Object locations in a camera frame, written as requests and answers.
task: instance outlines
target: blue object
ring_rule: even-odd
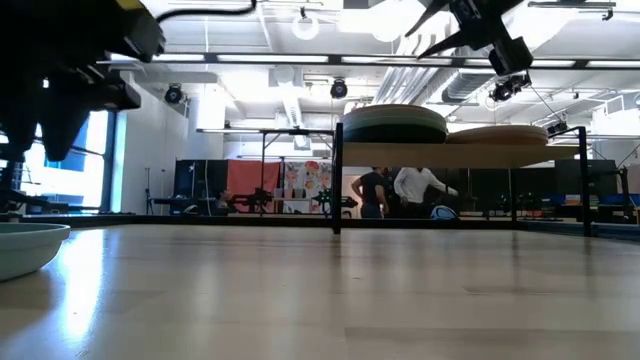
[[[451,208],[438,205],[431,211],[431,220],[457,220],[458,215]]]

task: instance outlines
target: white shirt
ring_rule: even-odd
[[[418,172],[416,168],[402,168],[393,183],[393,188],[400,197],[406,197],[409,202],[422,204],[424,192],[431,185],[445,192],[447,186],[438,180],[433,173],[426,168]],[[458,195],[458,192],[449,187],[449,194]]]

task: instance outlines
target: white wall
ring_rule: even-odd
[[[140,93],[142,107],[123,113],[117,123],[112,210],[145,214],[145,168],[150,169],[151,196],[171,196],[175,161],[184,157],[189,124],[132,76],[123,78]],[[160,207],[154,210],[158,214]]]
[[[200,99],[194,98],[189,105],[188,141],[183,159],[188,160],[218,160],[223,158],[223,134],[199,133],[196,129],[202,122],[202,107]]]
[[[599,135],[640,135],[640,112],[627,110],[607,115],[604,109],[599,109],[592,114],[591,129]],[[640,164],[636,149],[639,144],[637,140],[602,140],[594,142],[593,148],[606,159],[615,160],[618,166],[630,166]],[[597,154],[593,158],[601,159]]]

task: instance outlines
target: ceiling light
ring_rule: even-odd
[[[311,20],[311,27],[307,30],[302,30],[300,28],[300,22],[305,19]],[[298,39],[311,40],[318,35],[318,32],[320,32],[320,23],[318,22],[318,18],[315,15],[305,14],[304,17],[299,16],[295,20],[293,20],[293,23],[291,24],[291,31],[293,32],[293,35],[295,35]]]
[[[491,66],[489,59],[466,59],[464,62],[468,66]]]
[[[343,56],[342,63],[348,64],[379,64],[379,65],[420,65],[420,66],[450,66],[448,58],[424,58],[416,60],[412,56]]]
[[[218,134],[258,134],[260,129],[196,129],[197,132]]]
[[[109,58],[111,59],[111,61],[139,61],[138,59],[120,54],[109,54]]]
[[[533,60],[531,67],[572,67],[574,60]]]
[[[218,55],[218,61],[248,63],[327,63],[329,62],[329,57],[321,55],[224,54]]]
[[[624,68],[624,67],[640,67],[640,61],[634,60],[619,60],[619,61],[605,61],[594,60],[589,61],[587,67],[604,67],[604,68]]]
[[[153,61],[204,61],[203,54],[162,54],[153,57]]]

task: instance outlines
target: window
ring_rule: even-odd
[[[62,161],[49,161],[44,146],[34,143],[25,153],[20,190],[28,195],[44,196],[49,201],[100,207],[108,125],[108,112],[91,112],[73,143],[73,149]],[[39,126],[36,136],[42,136]]]

